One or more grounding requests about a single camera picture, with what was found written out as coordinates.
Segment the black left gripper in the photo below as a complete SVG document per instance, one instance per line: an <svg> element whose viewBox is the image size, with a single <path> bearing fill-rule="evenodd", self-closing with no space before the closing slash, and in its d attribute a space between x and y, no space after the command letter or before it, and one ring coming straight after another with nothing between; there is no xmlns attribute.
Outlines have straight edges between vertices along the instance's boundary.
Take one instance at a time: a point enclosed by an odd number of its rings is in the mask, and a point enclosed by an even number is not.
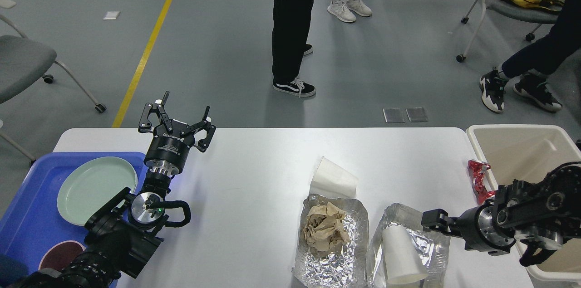
<svg viewBox="0 0 581 288"><path fill-rule="evenodd" d="M192 125L185 125L181 130L181 138L173 134L174 125L165 111L165 104L170 92L166 90L161 100L147 103L141 115L139 133L153 133L152 143L144 158L144 164L149 169L163 168L169 175L177 175L183 171L189 150L194 147L200 152L206 152L212 141L216 126L212 125L209 117L210 106L206 106L202 119ZM158 118L158 125L153 126L149 117L154 114ZM197 139L199 132L205 137Z"/></svg>

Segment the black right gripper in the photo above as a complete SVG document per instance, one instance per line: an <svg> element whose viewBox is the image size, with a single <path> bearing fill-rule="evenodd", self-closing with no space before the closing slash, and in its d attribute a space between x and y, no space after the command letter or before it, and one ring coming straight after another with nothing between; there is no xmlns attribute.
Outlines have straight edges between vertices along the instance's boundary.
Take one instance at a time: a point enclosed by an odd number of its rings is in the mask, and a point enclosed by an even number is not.
<svg viewBox="0 0 581 288"><path fill-rule="evenodd" d="M495 228L492 205L480 205L463 212L458 218L437 208L423 212L421 225L425 232L440 232L445 236L463 238L466 250L476 250L491 256L510 253L516 240Z"/></svg>

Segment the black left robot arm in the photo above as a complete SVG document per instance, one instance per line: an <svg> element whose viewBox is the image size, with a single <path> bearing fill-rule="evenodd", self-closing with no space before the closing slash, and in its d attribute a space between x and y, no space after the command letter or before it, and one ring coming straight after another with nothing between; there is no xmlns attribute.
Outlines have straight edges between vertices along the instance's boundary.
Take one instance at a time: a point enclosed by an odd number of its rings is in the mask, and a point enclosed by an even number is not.
<svg viewBox="0 0 581 288"><path fill-rule="evenodd" d="M170 119L165 111L168 96L166 92L162 99L147 103L139 121L139 133L153 135L140 191L131 193L123 187L91 214L84 223L87 248L64 269L33 272L12 282L12 288L108 288L123 273L136 278L162 243L158 232L189 224L189 204L166 197L190 150L205 152L216 127L209 107L193 125Z"/></svg>

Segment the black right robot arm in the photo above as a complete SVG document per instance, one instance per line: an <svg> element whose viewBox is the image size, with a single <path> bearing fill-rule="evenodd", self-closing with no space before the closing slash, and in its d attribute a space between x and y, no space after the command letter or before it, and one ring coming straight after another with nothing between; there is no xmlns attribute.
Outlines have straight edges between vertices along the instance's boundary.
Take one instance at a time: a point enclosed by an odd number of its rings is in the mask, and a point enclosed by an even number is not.
<svg viewBox="0 0 581 288"><path fill-rule="evenodd" d="M513 180L458 217L441 208L423 212L425 231L461 238L466 250L504 255L520 242L524 267L541 264L580 237L580 163L566 162L539 183Z"/></svg>

